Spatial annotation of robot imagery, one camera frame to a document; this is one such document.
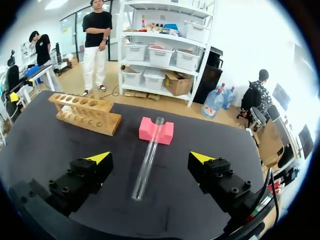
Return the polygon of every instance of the person in black shirt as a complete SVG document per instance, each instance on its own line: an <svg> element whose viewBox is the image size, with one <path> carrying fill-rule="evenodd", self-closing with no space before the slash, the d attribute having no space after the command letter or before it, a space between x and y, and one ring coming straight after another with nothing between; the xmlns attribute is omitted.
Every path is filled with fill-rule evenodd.
<svg viewBox="0 0 320 240"><path fill-rule="evenodd" d="M93 74L96 61L95 83L101 91L106 91L104 80L106 75L107 38L112 29L112 15L103 11L103 0L91 0L94 12L83 19L83 31L86 41L83 58L84 93L87 96L93 87Z"/></svg>
<svg viewBox="0 0 320 240"><path fill-rule="evenodd" d="M51 50L51 43L49 36L47 34L40 35L39 32L34 31L29 37L29 42L31 43L32 41L35 42L35 51L37 53L36 62L38 66L41 67L51 65L52 62L49 54ZM53 83L54 90L57 92L62 92L62 87L52 68L50 68L49 74ZM41 76L41 80L48 89L51 89L49 80L45 74Z"/></svg>
<svg viewBox="0 0 320 240"><path fill-rule="evenodd" d="M262 69L259 72L259 80L254 81L252 84L258 89L261 94L261 104L257 108L264 113L267 109L273 104L272 99L270 97L269 91L265 88L264 84L266 84L269 79L269 73L267 70Z"/></svg>

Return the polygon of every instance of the man in black t-shirt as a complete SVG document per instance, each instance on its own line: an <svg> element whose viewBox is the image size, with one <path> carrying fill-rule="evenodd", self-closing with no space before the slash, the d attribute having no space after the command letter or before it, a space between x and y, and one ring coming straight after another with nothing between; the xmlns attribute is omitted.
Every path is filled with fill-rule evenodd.
<svg viewBox="0 0 320 240"><path fill-rule="evenodd" d="M107 60L107 40L112 29L112 15L103 11L103 0L91 0L94 12L83 19L83 31L86 32L86 41L83 58L84 93L87 96L93 87L93 74L96 62L95 83L104 92Z"/></svg>
<svg viewBox="0 0 320 240"><path fill-rule="evenodd" d="M36 62L38 66L41 67L51 65L52 62L49 54L51 50L51 43L49 36L47 34L40 35L37 31L34 31L29 37L29 42L31 43L32 41L35 42L35 51L37 53ZM62 87L52 68L50 68L49 74L53 83L54 90L57 92L62 92ZM45 74L41 76L41 80L48 89L51 89L49 80Z"/></svg>

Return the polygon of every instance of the glass wall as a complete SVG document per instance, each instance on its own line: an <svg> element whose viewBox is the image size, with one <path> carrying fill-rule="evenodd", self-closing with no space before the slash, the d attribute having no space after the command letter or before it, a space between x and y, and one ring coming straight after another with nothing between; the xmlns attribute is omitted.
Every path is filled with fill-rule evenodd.
<svg viewBox="0 0 320 240"><path fill-rule="evenodd" d="M76 29L75 29L76 14L72 14L60 21L61 41L59 43L60 52L63 56L73 54L77 57L76 45Z"/></svg>
<svg viewBox="0 0 320 240"><path fill-rule="evenodd" d="M92 12L92 7L87 7L76 13L76 40L79 62L83 62L85 53L86 33L83 29L83 21L86 15Z"/></svg>
<svg viewBox="0 0 320 240"><path fill-rule="evenodd" d="M119 0L108 0L103 5L103 10L112 14L113 29L109 37L108 50L106 51L107 60L118 60L118 39L117 39L117 24L120 11ZM73 54L78 57L79 62L84 60L86 33L83 31L84 17L93 11L91 6L81 9L71 16L60 21L61 25L61 41L60 48L63 55ZM133 18L133 8L128 7L126 11L129 12L129 16ZM127 14L123 16L123 29L130 27Z"/></svg>

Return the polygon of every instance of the monitor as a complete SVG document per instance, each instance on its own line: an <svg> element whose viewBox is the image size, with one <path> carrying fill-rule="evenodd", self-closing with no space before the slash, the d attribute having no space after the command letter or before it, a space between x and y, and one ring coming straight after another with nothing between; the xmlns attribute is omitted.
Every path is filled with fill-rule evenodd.
<svg viewBox="0 0 320 240"><path fill-rule="evenodd" d="M286 93L286 91L283 89L282 86L280 86L278 83L275 86L275 89L273 91L274 98L278 101L278 103L281 105L281 107L287 111L288 105L291 100L289 95Z"/></svg>
<svg viewBox="0 0 320 240"><path fill-rule="evenodd" d="M302 144L304 159L307 159L314 148L314 142L307 125L304 125L302 131L299 133L299 138Z"/></svg>

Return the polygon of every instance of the white pants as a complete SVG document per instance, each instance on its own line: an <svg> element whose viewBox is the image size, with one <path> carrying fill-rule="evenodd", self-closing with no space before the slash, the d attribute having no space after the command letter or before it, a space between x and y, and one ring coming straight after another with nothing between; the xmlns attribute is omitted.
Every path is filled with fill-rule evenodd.
<svg viewBox="0 0 320 240"><path fill-rule="evenodd" d="M44 66L48 66L48 65L51 65L52 64L52 61L49 60L47 61L45 64L43 64ZM54 72L54 70L52 68L50 68L49 70L49 74L50 74L50 77L52 79L52 84L53 84L53 87L54 87L54 90L56 92L62 92L62 87L61 87L61 84ZM47 78L47 75L46 74L43 74L41 77L40 77L41 81L44 83L44 85L49 89L51 90L51 87L50 87L50 83L49 83L49 80Z"/></svg>
<svg viewBox="0 0 320 240"><path fill-rule="evenodd" d="M99 47L86 47L84 49L83 57L83 78L84 89L91 90L93 87L93 75L96 63L96 78L95 84L97 86L103 85L106 76L106 60L107 47L103 51L99 51Z"/></svg>

